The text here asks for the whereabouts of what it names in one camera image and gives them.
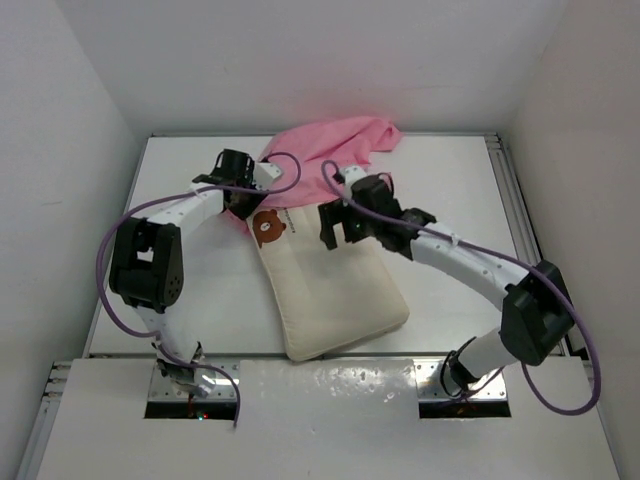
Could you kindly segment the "pink pillowcase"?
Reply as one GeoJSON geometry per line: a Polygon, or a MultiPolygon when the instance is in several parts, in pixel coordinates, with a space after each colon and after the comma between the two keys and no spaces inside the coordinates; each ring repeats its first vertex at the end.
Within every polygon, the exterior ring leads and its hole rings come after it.
{"type": "Polygon", "coordinates": [[[301,178],[295,187],[268,196],[259,207],[278,210],[333,200],[335,196],[321,173],[324,161],[332,160],[341,167],[358,164],[367,169],[372,153],[393,151],[402,137],[390,119],[375,116],[320,121],[283,131],[271,138],[260,156],[271,155],[270,162],[283,170],[275,188],[290,184],[296,176],[295,163],[287,154],[298,159],[301,178]]]}

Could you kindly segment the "cream pillow with bear print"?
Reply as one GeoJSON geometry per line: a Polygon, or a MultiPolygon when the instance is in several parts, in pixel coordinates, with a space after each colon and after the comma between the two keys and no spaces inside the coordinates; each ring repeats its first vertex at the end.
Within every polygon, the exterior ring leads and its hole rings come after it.
{"type": "Polygon", "coordinates": [[[410,310],[398,286],[365,239],[320,239],[316,205],[264,207],[247,221],[280,312],[285,353],[307,361],[402,326],[410,310]]]}

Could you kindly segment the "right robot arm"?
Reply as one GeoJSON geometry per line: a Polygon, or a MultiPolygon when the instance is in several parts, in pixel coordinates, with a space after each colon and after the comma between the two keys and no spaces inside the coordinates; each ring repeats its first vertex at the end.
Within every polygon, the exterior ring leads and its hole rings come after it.
{"type": "Polygon", "coordinates": [[[467,247],[433,215],[402,208],[391,183],[355,165],[324,179],[339,196],[318,208],[320,239],[328,249],[338,245],[337,226],[348,243],[373,238],[464,284],[500,312],[497,328],[467,340],[443,361],[440,385],[447,396],[466,396],[483,376],[511,364],[540,365],[573,328],[564,280],[554,264],[519,265],[467,247]]]}

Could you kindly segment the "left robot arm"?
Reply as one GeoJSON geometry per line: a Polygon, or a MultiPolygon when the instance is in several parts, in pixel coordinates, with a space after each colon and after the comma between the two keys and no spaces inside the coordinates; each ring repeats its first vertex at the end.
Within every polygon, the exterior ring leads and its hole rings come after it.
{"type": "Polygon", "coordinates": [[[203,359],[201,343],[167,313],[185,285],[183,240],[226,211],[248,218],[281,176],[267,159],[225,149],[211,172],[192,180],[187,197],[150,217],[131,216],[116,230],[109,287],[142,319],[154,338],[160,373],[178,390],[206,395],[216,378],[191,367],[203,359]]]}

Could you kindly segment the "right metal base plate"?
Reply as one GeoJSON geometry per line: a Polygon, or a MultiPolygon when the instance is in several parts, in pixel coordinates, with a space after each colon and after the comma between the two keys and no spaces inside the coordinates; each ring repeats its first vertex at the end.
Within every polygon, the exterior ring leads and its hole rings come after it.
{"type": "Polygon", "coordinates": [[[422,403],[442,404],[468,400],[471,403],[506,402],[508,400],[504,375],[501,369],[491,371],[478,382],[470,385],[468,392],[449,387],[450,396],[440,382],[440,370],[444,358],[419,358],[414,360],[414,373],[418,400],[422,403]]]}

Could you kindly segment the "metal base plate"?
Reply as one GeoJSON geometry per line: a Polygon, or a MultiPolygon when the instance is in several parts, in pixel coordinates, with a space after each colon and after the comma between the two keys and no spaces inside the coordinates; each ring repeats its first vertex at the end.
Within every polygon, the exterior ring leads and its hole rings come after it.
{"type": "Polygon", "coordinates": [[[442,404],[468,400],[471,403],[506,402],[508,400],[504,375],[501,369],[491,371],[478,382],[470,385],[468,392],[449,387],[450,396],[440,382],[440,370],[444,358],[419,358],[414,360],[414,373],[418,400],[422,403],[442,404]]]}
{"type": "Polygon", "coordinates": [[[189,370],[172,364],[157,363],[151,376],[147,399],[151,402],[186,402],[189,398],[199,403],[235,402],[238,395],[233,382],[239,382],[239,378],[227,378],[210,369],[189,370]]]}

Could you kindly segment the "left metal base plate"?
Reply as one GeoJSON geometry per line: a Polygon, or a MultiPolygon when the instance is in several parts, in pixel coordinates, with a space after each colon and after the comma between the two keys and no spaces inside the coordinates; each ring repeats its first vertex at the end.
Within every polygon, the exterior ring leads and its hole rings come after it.
{"type": "Polygon", "coordinates": [[[189,398],[199,403],[235,402],[238,395],[233,382],[239,382],[239,378],[227,378],[210,369],[189,370],[172,364],[157,363],[151,376],[147,399],[151,402],[186,402],[189,398]]]}

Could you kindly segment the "aluminium frame rail left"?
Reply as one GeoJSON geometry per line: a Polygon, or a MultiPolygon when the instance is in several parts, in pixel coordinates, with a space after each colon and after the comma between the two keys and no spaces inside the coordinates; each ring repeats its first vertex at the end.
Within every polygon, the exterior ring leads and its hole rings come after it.
{"type": "Polygon", "coordinates": [[[71,361],[52,364],[16,479],[36,479],[59,410],[71,361]]]}

